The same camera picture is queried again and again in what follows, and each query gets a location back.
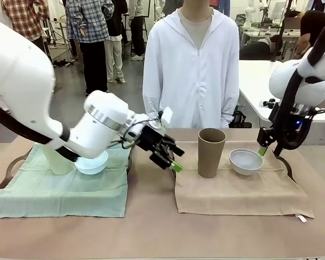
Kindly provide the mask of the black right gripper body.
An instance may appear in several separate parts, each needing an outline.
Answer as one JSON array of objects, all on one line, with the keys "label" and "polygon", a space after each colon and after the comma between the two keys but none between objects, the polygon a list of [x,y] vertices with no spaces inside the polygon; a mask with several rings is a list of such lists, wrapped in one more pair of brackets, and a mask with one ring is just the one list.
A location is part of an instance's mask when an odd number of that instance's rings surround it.
[{"label": "black right gripper body", "polygon": [[274,129],[261,127],[258,132],[257,142],[260,146],[270,146],[273,142],[276,141],[274,135]]}]

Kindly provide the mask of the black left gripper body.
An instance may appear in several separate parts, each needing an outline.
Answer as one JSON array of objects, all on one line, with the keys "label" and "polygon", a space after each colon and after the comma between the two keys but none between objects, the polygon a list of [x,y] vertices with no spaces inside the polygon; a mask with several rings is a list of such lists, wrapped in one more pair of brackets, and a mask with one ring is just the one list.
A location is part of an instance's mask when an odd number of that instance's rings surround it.
[{"label": "black left gripper body", "polygon": [[144,151],[167,147],[163,144],[163,137],[168,137],[168,135],[161,135],[150,125],[146,125],[142,129],[136,145]]}]

